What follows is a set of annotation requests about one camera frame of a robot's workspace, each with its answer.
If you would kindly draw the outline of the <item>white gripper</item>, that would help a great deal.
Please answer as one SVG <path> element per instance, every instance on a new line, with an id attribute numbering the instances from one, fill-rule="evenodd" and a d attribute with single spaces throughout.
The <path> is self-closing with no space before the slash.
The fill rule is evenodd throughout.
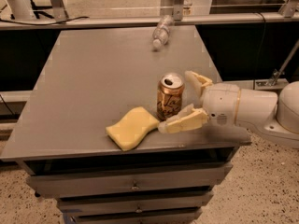
<path id="1" fill-rule="evenodd" d="M 236 85 L 218 83 L 193 71 L 185 72 L 186 81 L 193 87 L 192 103 L 175 116 L 159 124 L 160 133 L 180 133 L 201 128 L 209 120 L 214 126 L 232 126 L 240 88 Z"/>

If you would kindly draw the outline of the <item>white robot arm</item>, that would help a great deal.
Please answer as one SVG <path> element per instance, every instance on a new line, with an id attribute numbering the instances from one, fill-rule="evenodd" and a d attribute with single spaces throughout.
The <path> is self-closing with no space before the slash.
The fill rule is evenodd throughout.
<path id="1" fill-rule="evenodd" d="M 212 126 L 242 127 L 273 143 L 299 148 L 298 84 L 281 93 L 241 89 L 235 84 L 213 83 L 208 77 L 187 71 L 201 106 L 187 105 L 161 122 L 160 133 L 180 133 Z"/>

